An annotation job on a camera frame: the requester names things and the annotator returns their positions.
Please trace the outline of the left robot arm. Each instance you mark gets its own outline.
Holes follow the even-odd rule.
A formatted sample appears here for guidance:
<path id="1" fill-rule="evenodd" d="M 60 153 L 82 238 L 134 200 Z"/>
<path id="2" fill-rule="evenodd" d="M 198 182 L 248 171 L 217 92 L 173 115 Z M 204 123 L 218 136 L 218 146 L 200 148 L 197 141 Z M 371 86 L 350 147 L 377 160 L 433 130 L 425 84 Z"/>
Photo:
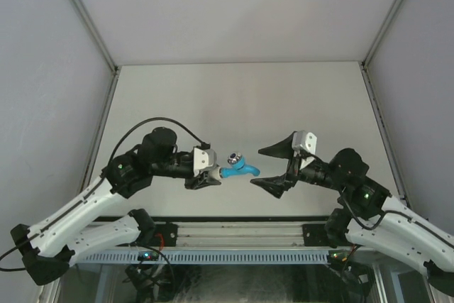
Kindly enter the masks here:
<path id="1" fill-rule="evenodd" d="M 150 245 L 155 239 L 156 224 L 144 209 L 132 209 L 103 226 L 88 225 L 149 187 L 154 177 L 183 179 L 186 189 L 221 183 L 216 152 L 209 144 L 179 152 L 173 130 L 154 129 L 140 144 L 109 161 L 83 192 L 54 214 L 32 226 L 19 224 L 11 230 L 24 268 L 34 283 L 49 284 L 79 260 L 110 247 Z"/>

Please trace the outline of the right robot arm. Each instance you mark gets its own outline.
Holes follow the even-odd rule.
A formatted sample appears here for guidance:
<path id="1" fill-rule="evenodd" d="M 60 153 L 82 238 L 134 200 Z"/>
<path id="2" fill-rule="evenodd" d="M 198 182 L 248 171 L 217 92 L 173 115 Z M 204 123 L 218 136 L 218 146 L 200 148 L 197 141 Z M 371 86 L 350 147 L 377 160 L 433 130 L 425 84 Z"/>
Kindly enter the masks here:
<path id="1" fill-rule="evenodd" d="M 295 131 L 259 154 L 286 159 L 283 175 L 251 182 L 276 198 L 298 182 L 339 194 L 324 229 L 333 246 L 349 243 L 372 248 L 418 271 L 439 292 L 453 296 L 453 235 L 426 220 L 387 188 L 367 176 L 368 165 L 352 148 L 330 162 L 316 156 L 316 136 Z"/>

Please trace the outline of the white pipe elbow fitting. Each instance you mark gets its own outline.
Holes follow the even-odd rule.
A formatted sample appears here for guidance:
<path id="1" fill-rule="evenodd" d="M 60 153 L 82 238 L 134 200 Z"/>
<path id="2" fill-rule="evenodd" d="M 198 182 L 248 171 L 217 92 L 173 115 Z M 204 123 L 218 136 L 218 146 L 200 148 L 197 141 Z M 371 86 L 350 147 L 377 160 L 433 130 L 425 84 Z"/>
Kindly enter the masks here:
<path id="1" fill-rule="evenodd" d="M 222 176 L 221 176 L 221 169 L 220 168 L 216 168 L 214 170 L 211 170 L 209 172 L 209 176 L 212 178 L 212 179 L 215 179 L 217 181 L 221 181 L 222 180 Z"/>

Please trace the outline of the blue water faucet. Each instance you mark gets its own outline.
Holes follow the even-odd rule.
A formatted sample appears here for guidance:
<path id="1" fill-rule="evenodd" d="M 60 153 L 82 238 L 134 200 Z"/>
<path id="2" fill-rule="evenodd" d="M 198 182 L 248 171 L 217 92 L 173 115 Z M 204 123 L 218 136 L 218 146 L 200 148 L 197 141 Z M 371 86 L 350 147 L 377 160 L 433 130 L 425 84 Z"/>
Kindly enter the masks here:
<path id="1" fill-rule="evenodd" d="M 220 176 L 228 178 L 232 176 L 252 175 L 258 177 L 260 170 L 255 166 L 247 164 L 245 157 L 239 152 L 233 152 L 228 156 L 229 167 L 220 169 Z"/>

